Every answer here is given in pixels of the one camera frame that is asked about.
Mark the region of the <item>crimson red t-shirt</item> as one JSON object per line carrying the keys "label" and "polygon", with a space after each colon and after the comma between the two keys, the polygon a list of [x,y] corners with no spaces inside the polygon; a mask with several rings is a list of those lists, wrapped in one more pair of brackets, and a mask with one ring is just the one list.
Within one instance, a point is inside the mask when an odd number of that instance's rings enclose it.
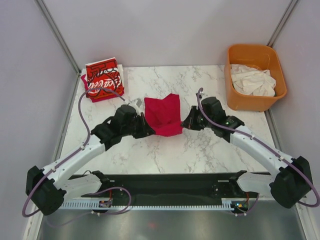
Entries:
{"label": "crimson red t-shirt", "polygon": [[178,94],[170,93],[163,99],[145,97],[144,104],[146,121],[157,136],[173,137],[183,133]]}

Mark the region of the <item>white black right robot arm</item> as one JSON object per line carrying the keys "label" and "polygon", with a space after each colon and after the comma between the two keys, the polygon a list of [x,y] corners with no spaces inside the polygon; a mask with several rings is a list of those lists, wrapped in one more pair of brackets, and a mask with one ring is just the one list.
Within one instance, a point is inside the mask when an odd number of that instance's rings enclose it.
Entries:
{"label": "white black right robot arm", "polygon": [[271,196],[289,209],[310,191],[315,191],[310,164],[304,157],[293,158],[255,136],[242,120],[226,115],[216,97],[199,99],[181,126],[194,131],[211,129],[217,137],[242,149],[268,171],[268,174],[237,172],[229,180],[229,191],[235,197],[253,192]]}

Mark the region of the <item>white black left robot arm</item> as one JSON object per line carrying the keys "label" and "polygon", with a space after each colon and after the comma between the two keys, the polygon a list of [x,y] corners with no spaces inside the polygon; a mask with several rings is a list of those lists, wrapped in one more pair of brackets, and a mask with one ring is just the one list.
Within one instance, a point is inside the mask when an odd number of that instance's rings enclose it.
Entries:
{"label": "white black left robot arm", "polygon": [[94,193],[99,197],[106,196],[110,185],[103,180],[101,172],[78,179],[71,179],[71,176],[89,161],[120,143],[123,137],[140,139],[154,134],[137,103],[121,105],[113,116],[89,131],[88,138],[73,153],[43,168],[33,166],[28,170],[25,188],[27,201],[36,205],[37,213],[48,216],[73,198]]}

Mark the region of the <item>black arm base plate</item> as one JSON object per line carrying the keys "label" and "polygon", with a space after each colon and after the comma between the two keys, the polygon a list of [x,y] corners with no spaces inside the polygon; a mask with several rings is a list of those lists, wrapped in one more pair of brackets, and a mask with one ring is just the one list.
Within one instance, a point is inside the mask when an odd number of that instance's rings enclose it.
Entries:
{"label": "black arm base plate", "polygon": [[98,197],[116,205],[217,205],[222,199],[256,198],[232,180],[233,173],[113,174],[103,177]]}

